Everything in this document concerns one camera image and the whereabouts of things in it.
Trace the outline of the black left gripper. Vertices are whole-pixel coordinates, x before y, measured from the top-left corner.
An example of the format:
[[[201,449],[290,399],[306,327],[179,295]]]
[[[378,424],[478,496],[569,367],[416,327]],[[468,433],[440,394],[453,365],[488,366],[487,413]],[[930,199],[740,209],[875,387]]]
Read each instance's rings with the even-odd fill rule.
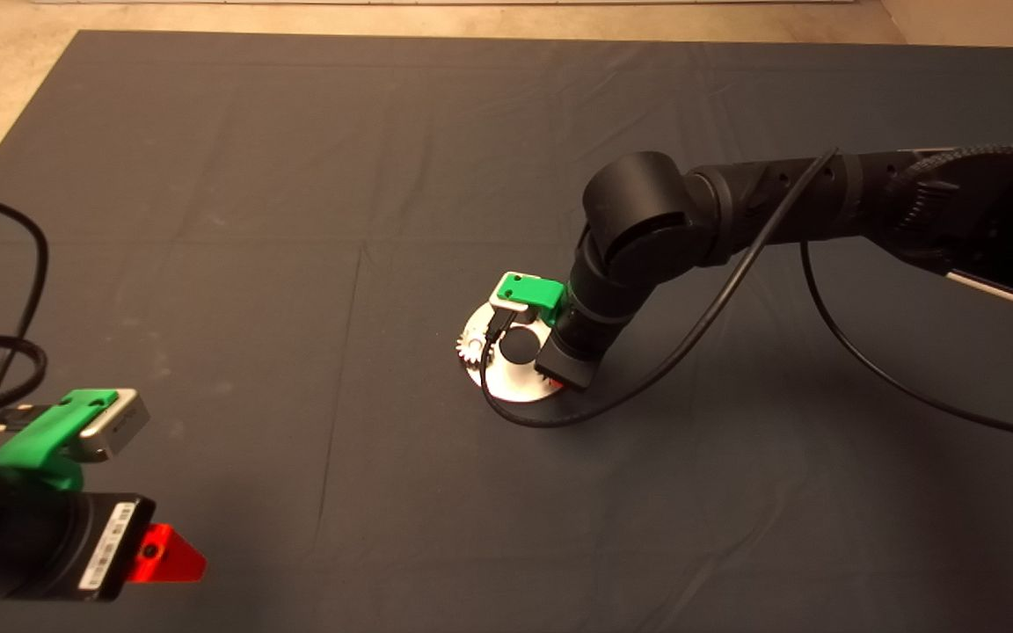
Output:
[[[65,600],[110,602],[129,584],[196,584],[208,560],[136,493],[82,493],[69,538]]]

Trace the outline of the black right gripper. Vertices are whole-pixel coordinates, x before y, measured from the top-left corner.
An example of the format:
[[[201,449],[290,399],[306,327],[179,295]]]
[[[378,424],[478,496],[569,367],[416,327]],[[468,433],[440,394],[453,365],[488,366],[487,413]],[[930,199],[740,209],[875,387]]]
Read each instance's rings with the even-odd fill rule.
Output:
[[[576,340],[554,328],[536,358],[536,367],[546,389],[560,384],[585,391],[594,384],[604,357],[604,347],[592,340]]]

